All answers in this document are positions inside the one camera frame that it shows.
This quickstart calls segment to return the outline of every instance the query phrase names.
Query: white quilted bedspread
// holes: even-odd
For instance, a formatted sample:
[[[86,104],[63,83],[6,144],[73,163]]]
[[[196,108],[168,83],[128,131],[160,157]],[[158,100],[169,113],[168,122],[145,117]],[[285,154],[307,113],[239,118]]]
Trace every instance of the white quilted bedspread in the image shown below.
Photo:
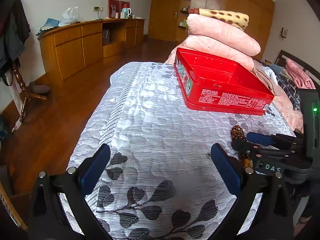
[[[114,239],[207,239],[236,199],[206,157],[211,146],[220,143],[236,156],[230,144],[236,124],[245,132],[293,135],[273,105],[263,116],[188,109],[172,65],[131,62],[110,80],[68,167],[78,167],[101,144],[110,146],[111,160],[86,201]],[[65,195],[60,198],[72,228],[81,232]]]

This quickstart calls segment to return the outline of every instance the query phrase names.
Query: blue gripper pad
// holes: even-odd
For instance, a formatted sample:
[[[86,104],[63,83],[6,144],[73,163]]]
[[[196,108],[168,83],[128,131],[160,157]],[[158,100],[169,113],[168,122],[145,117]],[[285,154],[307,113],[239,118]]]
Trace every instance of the blue gripper pad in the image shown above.
[[[81,195],[83,197],[92,193],[101,174],[103,173],[103,170],[110,160],[110,155],[110,147],[107,144],[103,144],[94,156],[91,157],[93,158],[92,164],[87,168],[87,171],[80,179]]]
[[[231,166],[227,153],[221,148],[219,143],[211,147],[211,159],[216,166],[220,176],[227,186],[230,194],[239,197],[241,194],[241,178]]]
[[[273,139],[267,135],[259,134],[259,133],[254,133],[254,132],[249,132],[247,133],[247,140],[249,142],[261,144],[261,145],[273,145]]]

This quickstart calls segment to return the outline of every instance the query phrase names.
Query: headboard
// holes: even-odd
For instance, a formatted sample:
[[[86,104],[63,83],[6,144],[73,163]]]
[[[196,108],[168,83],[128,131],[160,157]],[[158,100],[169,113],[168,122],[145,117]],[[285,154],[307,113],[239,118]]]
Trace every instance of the headboard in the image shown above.
[[[320,92],[320,73],[316,71],[313,67],[311,67],[309,64],[305,63],[303,60],[297,58],[296,56],[284,50],[281,50],[276,59],[275,64],[281,67],[285,67],[285,60],[287,58],[292,59],[294,62],[300,65],[301,69],[309,75],[309,77],[313,80],[316,89]]]

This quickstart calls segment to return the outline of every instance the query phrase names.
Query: electric kettle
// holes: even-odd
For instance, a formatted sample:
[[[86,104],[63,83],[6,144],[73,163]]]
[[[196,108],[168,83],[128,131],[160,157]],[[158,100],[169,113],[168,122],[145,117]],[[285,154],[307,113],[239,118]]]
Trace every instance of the electric kettle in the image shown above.
[[[127,4],[123,5],[122,11],[124,13],[124,18],[129,18],[129,15],[132,14],[131,8],[128,8]]]

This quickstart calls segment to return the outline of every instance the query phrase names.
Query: wall outlet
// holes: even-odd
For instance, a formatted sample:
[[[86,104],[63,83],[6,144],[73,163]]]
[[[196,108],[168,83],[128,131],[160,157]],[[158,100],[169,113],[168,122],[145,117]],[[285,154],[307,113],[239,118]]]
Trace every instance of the wall outlet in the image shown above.
[[[93,7],[93,11],[94,11],[94,12],[100,11],[99,8],[101,9],[101,11],[103,11],[103,6],[94,6],[94,7]]]

